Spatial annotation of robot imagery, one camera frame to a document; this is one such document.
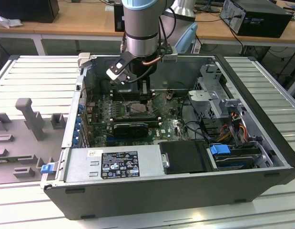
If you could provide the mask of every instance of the warning label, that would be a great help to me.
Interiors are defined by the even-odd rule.
[[[102,154],[103,179],[139,177],[138,152],[118,152]]]

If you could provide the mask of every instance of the small label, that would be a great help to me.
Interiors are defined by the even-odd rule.
[[[0,160],[0,163],[7,163],[7,160]]]
[[[98,156],[98,155],[101,154],[102,152],[103,152],[102,149],[88,150],[88,155],[87,155],[87,157]]]
[[[262,18],[245,18],[244,24],[254,24],[254,25],[261,25],[265,20]]]
[[[114,11],[114,7],[113,6],[106,6],[105,11]]]

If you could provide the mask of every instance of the motherboard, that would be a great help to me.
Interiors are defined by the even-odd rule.
[[[155,145],[161,141],[189,140],[180,120],[184,97],[172,91],[156,92],[147,104],[103,95],[90,105],[90,145]]]

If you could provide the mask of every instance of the white cloth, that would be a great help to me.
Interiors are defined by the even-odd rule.
[[[10,20],[0,16],[0,25],[9,29],[10,27],[22,26],[23,24],[18,19]]]

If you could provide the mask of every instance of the wooden desk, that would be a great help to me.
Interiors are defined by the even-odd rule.
[[[285,2],[280,0],[277,4],[281,7],[285,6]],[[0,37],[31,38],[39,55],[46,54],[42,39],[121,40],[122,33],[114,31],[114,13],[105,11],[105,4],[60,1],[59,6],[60,12],[53,23],[24,22],[24,26],[10,29],[0,26]],[[196,16],[197,21],[217,19],[219,17],[208,13]],[[223,21],[198,22],[197,35],[201,43],[239,45]],[[295,21],[289,22],[281,38],[244,36],[238,38],[243,45],[295,47]]]
[[[60,12],[53,23],[39,23],[39,34],[123,36],[114,31],[114,13],[103,3],[59,2]]]

